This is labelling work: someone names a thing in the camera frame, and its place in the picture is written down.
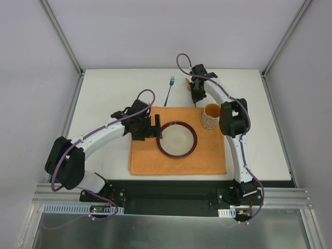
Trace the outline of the gold spoon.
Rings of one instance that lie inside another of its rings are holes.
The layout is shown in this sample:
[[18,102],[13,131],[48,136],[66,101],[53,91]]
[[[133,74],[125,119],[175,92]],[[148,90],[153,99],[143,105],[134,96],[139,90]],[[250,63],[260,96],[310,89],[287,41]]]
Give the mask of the gold spoon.
[[188,91],[191,91],[191,81],[190,81],[190,79],[185,78],[185,80],[186,80],[186,82],[187,82],[187,90],[188,90]]

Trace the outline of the red rimmed plate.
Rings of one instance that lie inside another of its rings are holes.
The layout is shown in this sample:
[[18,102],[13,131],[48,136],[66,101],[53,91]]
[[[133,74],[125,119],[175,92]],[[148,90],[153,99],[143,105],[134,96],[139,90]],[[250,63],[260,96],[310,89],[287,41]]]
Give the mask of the red rimmed plate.
[[182,121],[170,121],[161,127],[162,138],[156,138],[157,147],[170,158],[189,156],[197,147],[198,136],[192,126]]

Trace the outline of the white floral mug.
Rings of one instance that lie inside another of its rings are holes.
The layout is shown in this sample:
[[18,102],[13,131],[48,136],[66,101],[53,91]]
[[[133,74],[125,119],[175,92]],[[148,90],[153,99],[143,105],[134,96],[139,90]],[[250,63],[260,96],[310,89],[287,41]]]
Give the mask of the white floral mug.
[[216,128],[220,117],[220,106],[218,104],[208,104],[201,117],[201,125],[208,130]]

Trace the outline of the blue metal fork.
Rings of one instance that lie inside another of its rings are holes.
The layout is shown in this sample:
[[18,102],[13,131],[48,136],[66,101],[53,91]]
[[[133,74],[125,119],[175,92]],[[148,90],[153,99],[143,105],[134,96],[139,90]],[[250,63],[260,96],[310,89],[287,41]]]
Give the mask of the blue metal fork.
[[167,96],[166,96],[166,99],[165,99],[165,102],[164,102],[164,105],[163,105],[164,107],[167,106],[170,91],[171,91],[172,86],[174,85],[174,82],[175,82],[175,77],[172,76],[171,79],[170,79],[170,82],[169,82],[169,89],[168,89],[168,92],[167,92]]

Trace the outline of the orange cloth placemat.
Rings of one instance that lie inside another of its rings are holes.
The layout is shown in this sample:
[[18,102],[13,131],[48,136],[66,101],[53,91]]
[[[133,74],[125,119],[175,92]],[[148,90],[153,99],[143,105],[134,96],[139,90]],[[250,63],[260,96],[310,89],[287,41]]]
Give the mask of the orange cloth placemat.
[[129,170],[132,175],[226,174],[225,139],[218,129],[201,125],[203,108],[153,107],[151,117],[160,115],[161,124],[180,121],[197,134],[197,146],[184,158],[171,158],[157,145],[157,139],[132,141]]

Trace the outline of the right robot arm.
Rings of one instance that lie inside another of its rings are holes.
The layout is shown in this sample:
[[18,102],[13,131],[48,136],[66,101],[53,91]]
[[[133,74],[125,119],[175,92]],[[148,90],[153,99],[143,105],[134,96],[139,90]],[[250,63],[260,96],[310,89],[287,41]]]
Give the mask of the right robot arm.
[[236,99],[220,84],[217,75],[209,73],[203,64],[190,70],[191,98],[194,103],[209,94],[220,106],[219,128],[226,137],[234,165],[233,188],[223,194],[223,200],[239,206],[249,202],[257,193],[257,181],[251,172],[246,148],[246,134],[251,128],[246,99]]

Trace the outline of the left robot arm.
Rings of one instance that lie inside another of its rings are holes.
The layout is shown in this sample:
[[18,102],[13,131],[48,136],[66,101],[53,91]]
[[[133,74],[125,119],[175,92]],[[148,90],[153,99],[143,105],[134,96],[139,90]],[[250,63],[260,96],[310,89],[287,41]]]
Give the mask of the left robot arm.
[[130,107],[111,114],[106,124],[75,139],[57,138],[45,164],[53,183],[67,190],[80,188],[92,192],[100,202],[109,198],[106,180],[85,169],[85,161],[97,150],[130,133],[132,140],[162,138],[160,115],[151,115],[151,105],[136,99]]

